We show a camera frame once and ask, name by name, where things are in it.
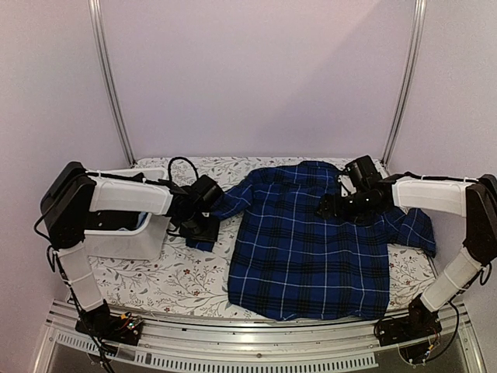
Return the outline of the blue plaid long sleeve shirt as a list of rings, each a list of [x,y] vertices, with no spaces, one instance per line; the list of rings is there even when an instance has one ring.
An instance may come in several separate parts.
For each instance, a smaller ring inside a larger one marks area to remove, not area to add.
[[[228,272],[228,301],[268,319],[379,319],[390,298],[390,244],[436,252],[423,211],[393,207],[356,225],[316,215],[340,191],[330,163],[252,170],[211,214],[240,215]]]

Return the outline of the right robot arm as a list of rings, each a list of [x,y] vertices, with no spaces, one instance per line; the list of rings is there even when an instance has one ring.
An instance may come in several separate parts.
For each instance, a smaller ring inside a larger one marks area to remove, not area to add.
[[[339,175],[347,178],[350,185],[339,186],[338,193],[321,198],[316,211],[320,218],[366,224],[373,216],[396,207],[461,221],[461,244],[454,258],[411,301],[411,315],[402,320],[401,331],[407,338],[417,339],[431,327],[430,314],[465,292],[477,276],[492,269],[496,259],[496,177],[411,172],[382,176],[369,155],[347,163]]]

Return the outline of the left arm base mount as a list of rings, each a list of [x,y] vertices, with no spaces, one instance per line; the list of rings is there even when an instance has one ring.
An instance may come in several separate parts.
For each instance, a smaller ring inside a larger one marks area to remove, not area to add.
[[[112,315],[107,304],[91,311],[83,311],[76,323],[75,330],[106,340],[131,346],[137,346],[143,329],[143,318],[126,312]]]

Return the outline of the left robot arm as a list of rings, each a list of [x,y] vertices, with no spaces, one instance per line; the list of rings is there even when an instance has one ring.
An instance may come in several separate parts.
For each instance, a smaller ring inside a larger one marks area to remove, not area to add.
[[[87,327],[108,337],[115,320],[100,308],[90,257],[153,260],[169,236],[216,242],[220,221],[211,211],[223,194],[206,175],[179,186],[169,169],[101,172],[69,162],[43,196],[33,229],[45,225],[39,235],[48,241],[51,269],[87,312]]]

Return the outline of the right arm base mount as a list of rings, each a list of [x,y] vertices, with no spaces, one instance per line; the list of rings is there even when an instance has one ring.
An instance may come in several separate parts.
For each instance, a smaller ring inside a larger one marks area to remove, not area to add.
[[[409,309],[402,317],[385,316],[374,325],[374,335],[382,347],[397,345],[402,360],[425,364],[439,343],[442,326],[438,312]]]

